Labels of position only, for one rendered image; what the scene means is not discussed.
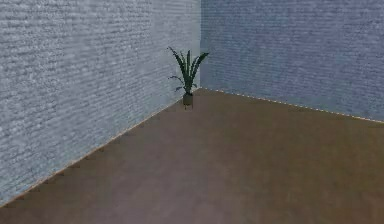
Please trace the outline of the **green houseplant in grey pot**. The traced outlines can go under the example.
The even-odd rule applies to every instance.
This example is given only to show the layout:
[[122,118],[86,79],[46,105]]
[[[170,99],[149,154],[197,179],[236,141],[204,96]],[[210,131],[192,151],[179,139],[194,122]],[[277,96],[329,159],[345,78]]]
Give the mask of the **green houseplant in grey pot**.
[[172,47],[169,47],[169,50],[172,52],[172,55],[176,59],[181,72],[181,77],[177,75],[170,76],[170,79],[177,79],[181,83],[181,85],[177,87],[175,91],[180,89],[184,90],[182,98],[184,108],[193,106],[192,88],[197,87],[197,84],[194,82],[194,80],[201,63],[209,55],[209,53],[203,52],[199,56],[192,58],[191,50],[188,50],[186,55],[183,55],[182,52],[177,53]]

